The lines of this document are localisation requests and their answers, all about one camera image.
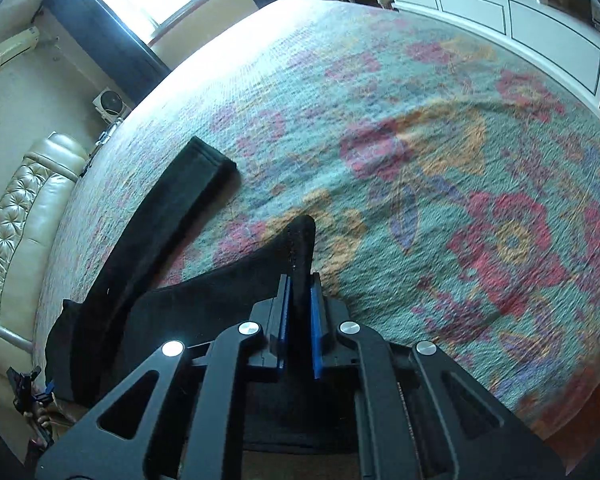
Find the cream tufted leather headboard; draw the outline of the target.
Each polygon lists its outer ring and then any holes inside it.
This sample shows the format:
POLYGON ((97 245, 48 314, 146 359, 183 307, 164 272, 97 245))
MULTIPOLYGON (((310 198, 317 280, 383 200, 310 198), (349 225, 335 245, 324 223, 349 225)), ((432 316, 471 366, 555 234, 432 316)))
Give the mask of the cream tufted leather headboard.
POLYGON ((0 339, 20 351, 33 350, 48 256, 86 162, 81 144, 53 132, 24 154, 0 199, 0 339))

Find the white wall air conditioner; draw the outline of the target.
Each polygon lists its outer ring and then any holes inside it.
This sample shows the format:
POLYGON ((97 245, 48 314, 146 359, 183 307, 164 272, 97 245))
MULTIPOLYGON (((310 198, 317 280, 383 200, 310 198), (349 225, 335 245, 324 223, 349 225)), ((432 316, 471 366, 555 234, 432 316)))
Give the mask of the white wall air conditioner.
POLYGON ((33 51, 40 41, 40 31, 36 26, 30 26, 22 32, 0 42, 0 71, 10 61, 19 55, 33 51))

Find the black pants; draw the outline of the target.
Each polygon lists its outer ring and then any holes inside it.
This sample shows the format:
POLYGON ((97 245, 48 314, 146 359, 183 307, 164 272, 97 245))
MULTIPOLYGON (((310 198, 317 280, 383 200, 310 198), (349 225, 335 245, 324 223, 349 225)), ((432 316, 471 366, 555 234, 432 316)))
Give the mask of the black pants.
POLYGON ((234 162, 199 138, 163 171, 114 245, 85 299, 62 303, 48 335, 46 382, 60 417, 75 424, 169 340, 212 341, 291 279, 291 312, 306 305, 315 222, 297 214, 245 257, 180 284, 157 287, 192 226, 236 181, 234 162))

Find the white standing fan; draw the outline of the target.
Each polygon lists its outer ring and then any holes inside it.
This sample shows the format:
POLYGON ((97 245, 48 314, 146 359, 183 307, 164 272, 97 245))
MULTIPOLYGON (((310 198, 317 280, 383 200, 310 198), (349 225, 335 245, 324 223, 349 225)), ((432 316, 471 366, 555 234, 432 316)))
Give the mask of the white standing fan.
POLYGON ((94 109, 107 124, 117 119, 124 119, 131 113, 131 107, 126 104, 118 92, 105 88, 92 101, 94 109))

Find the white tv cabinet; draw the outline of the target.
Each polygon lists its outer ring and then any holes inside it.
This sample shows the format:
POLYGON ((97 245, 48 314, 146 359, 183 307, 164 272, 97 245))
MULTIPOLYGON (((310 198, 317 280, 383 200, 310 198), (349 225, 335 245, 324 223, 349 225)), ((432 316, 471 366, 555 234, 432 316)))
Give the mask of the white tv cabinet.
POLYGON ((554 0, 393 0, 512 51, 600 116, 600 32, 554 0))

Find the floral bedspread bed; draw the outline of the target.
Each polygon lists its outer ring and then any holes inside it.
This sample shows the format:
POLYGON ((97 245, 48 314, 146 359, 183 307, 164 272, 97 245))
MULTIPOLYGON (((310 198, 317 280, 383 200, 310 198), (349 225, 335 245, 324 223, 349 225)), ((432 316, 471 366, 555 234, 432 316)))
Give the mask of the floral bedspread bed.
POLYGON ((539 436, 600 384, 600 119, 488 40, 326 0, 279 0, 227 29, 99 151, 50 251, 35 362, 191 138, 240 181, 157 285, 309 214, 326 292, 388 340, 440 344, 539 436))

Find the dark blue left curtain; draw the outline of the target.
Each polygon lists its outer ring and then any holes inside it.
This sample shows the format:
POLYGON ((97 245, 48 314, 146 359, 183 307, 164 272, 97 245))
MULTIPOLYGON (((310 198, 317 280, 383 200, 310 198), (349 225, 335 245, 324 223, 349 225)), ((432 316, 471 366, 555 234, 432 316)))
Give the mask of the dark blue left curtain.
POLYGON ((133 103, 171 73, 102 0, 43 0, 42 7, 133 103))

